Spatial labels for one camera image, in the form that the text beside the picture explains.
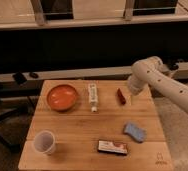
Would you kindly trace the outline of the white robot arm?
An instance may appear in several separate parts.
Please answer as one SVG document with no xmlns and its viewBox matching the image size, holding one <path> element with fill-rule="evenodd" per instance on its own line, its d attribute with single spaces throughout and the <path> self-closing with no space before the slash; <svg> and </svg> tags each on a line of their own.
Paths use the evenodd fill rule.
<svg viewBox="0 0 188 171">
<path fill-rule="evenodd" d="M 163 66 L 156 56 L 136 61 L 127 81 L 129 91 L 138 95 L 149 84 L 188 114 L 188 86 L 164 75 Z"/>
</svg>

